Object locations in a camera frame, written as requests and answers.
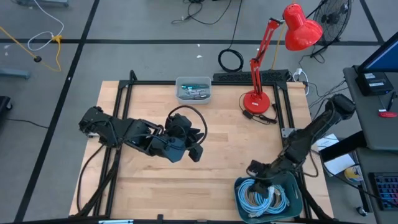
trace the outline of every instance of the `white paper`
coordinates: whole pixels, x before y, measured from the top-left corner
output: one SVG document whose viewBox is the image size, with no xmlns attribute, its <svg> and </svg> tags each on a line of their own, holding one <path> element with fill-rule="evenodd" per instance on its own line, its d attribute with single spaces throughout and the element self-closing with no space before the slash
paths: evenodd
<svg viewBox="0 0 398 224">
<path fill-rule="evenodd" d="M 338 139 L 334 134 L 329 134 L 328 136 L 321 138 L 316 142 L 319 151 L 336 143 L 338 143 Z M 336 159 L 325 163 L 325 166 L 328 168 L 328 170 L 335 175 L 353 165 L 355 165 L 355 162 L 348 154 L 337 157 Z"/>
</svg>

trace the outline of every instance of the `blue screen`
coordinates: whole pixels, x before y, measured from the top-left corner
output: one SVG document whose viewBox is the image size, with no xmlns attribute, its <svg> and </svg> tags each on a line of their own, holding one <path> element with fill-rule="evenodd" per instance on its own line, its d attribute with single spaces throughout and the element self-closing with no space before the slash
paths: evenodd
<svg viewBox="0 0 398 224">
<path fill-rule="evenodd" d="M 394 42 L 382 54 L 376 57 L 367 69 L 398 69 L 398 41 Z"/>
</svg>

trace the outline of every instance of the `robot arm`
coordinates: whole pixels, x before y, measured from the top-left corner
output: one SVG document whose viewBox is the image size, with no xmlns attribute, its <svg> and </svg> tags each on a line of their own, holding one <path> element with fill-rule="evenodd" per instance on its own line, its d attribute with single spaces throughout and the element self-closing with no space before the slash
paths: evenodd
<svg viewBox="0 0 398 224">
<path fill-rule="evenodd" d="M 118 119 L 104 114 L 98 106 L 90 108 L 79 122 L 80 131 L 86 135 L 98 134 L 99 142 L 108 147 L 124 143 L 148 156 L 164 157 L 170 162 L 181 160 L 186 150 L 194 162 L 200 160 L 203 148 L 198 141 L 204 139 L 205 134 L 191 126 L 191 121 L 178 113 L 169 115 L 163 127 L 144 119 Z"/>
<path fill-rule="evenodd" d="M 350 119 L 355 112 L 354 103 L 342 94 L 334 95 L 328 100 L 325 111 L 307 127 L 292 132 L 284 140 L 284 148 L 278 158 L 263 164 L 253 160 L 247 173 L 255 178 L 252 190 L 268 196 L 268 187 L 285 181 L 288 172 L 296 171 L 305 162 L 311 145 L 320 139 L 330 127 L 341 120 Z"/>
</svg>

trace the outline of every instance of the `computer monitor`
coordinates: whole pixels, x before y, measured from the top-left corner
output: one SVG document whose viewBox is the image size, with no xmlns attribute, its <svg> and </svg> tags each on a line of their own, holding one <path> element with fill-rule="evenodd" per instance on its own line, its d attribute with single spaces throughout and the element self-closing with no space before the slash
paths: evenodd
<svg viewBox="0 0 398 224">
<path fill-rule="evenodd" d="M 398 32 L 358 68 L 360 73 L 398 72 Z"/>
</svg>

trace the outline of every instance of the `red desk lamp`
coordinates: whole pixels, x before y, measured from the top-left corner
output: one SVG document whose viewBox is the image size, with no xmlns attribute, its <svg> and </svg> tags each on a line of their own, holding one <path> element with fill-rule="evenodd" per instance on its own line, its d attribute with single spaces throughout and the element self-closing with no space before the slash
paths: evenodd
<svg viewBox="0 0 398 224">
<path fill-rule="evenodd" d="M 321 38 L 323 33 L 322 27 L 317 22 L 306 19 L 303 9 L 299 4 L 293 3 L 288 5 L 284 10 L 283 17 L 289 28 L 285 36 L 287 50 L 296 51 L 306 49 Z M 262 114 L 266 112 L 269 107 L 269 98 L 262 91 L 259 70 L 273 33 L 283 22 L 284 21 L 273 18 L 269 19 L 259 52 L 255 58 L 250 60 L 251 78 L 253 80 L 254 90 L 245 94 L 243 105 L 245 109 L 252 114 Z"/>
</svg>

